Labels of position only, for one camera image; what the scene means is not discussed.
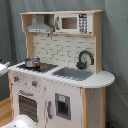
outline cabinet handle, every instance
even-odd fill
[[[58,21],[59,21],[59,16],[56,17],[55,26],[56,26],[56,29],[57,29],[57,30],[60,30],[60,27],[58,26]]]
[[[33,96],[33,94],[31,94],[31,93],[26,93],[26,92],[24,92],[24,91],[22,91],[22,90],[20,90],[19,91],[22,95],[25,95],[25,96]]]
[[[48,102],[47,112],[48,112],[48,118],[52,119],[52,115],[50,114],[50,107],[51,107],[51,101]]]

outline stovetop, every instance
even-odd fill
[[[22,68],[22,69],[25,69],[25,70],[30,70],[30,71],[35,71],[35,72],[47,72],[55,67],[58,67],[58,65],[53,65],[53,64],[47,64],[47,63],[41,63],[40,64],[40,67],[36,67],[36,68],[28,68],[26,67],[25,64],[22,64],[20,66],[17,66],[18,68]]]

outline oven window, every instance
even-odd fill
[[[77,18],[62,18],[63,29],[77,29]]]
[[[35,100],[19,95],[19,110],[20,114],[27,115],[34,122],[38,123],[37,102]]]

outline microwave window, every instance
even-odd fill
[[[62,18],[62,29],[77,29],[77,18]]]

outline range hood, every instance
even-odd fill
[[[25,28],[25,32],[53,33],[53,28],[44,23],[44,15],[36,15],[36,23]]]

